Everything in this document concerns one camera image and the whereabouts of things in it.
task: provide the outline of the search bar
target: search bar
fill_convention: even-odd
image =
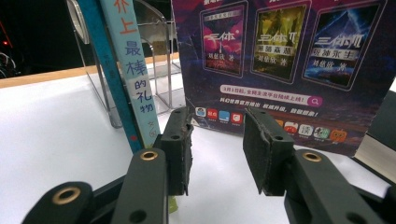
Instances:
[[[320,107],[323,104],[323,99],[320,96],[301,95],[283,91],[270,91],[233,85],[221,85],[220,91],[222,93],[232,95],[248,96],[296,105],[309,105],[313,107]]]

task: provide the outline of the table surface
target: table surface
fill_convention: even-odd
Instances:
[[[132,151],[83,71],[0,89],[0,223],[21,223],[44,193],[64,182],[98,189],[125,175]],[[158,117],[162,131],[168,118]],[[388,183],[350,158],[322,153],[350,184],[384,195]],[[192,155],[190,196],[177,197],[170,223],[288,223],[283,197],[258,194],[241,136],[195,127]]]

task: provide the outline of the app icon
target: app icon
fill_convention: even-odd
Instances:
[[[305,136],[311,136],[313,132],[314,132],[314,127],[308,124],[300,125],[300,129],[298,130],[298,133],[300,135],[305,135]]]
[[[244,115],[241,113],[231,113],[231,122],[241,124],[244,122]]]
[[[342,143],[347,138],[347,132],[343,130],[332,130],[330,133],[330,139],[334,142]]]
[[[207,109],[207,117],[209,119],[217,119],[219,116],[218,110],[217,109],[213,109],[213,108],[208,108]]]
[[[297,133],[298,123],[286,121],[285,127],[283,128],[287,133]]]
[[[276,122],[280,125],[280,127],[283,127],[283,120],[276,119]]]
[[[199,117],[206,117],[206,108],[196,107],[195,114]]]
[[[220,110],[219,111],[219,120],[230,121],[230,112],[224,111],[224,110]]]
[[[328,138],[330,134],[330,129],[317,127],[314,130],[314,137],[316,138]]]

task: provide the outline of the book spine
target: book spine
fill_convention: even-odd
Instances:
[[[100,0],[120,62],[143,145],[150,148],[160,133],[142,42],[132,0]]]
[[[134,114],[128,105],[128,97],[123,89],[120,72],[112,54],[111,43],[106,35],[106,23],[102,9],[96,0],[80,0],[78,4],[88,27],[91,42],[102,65],[107,85],[119,112],[128,143],[132,152],[136,153],[142,148],[142,144],[134,125]]]

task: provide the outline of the yellow-green object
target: yellow-green object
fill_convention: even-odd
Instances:
[[[177,211],[178,207],[175,196],[170,196],[168,198],[168,206],[169,206],[168,208],[169,214]]]

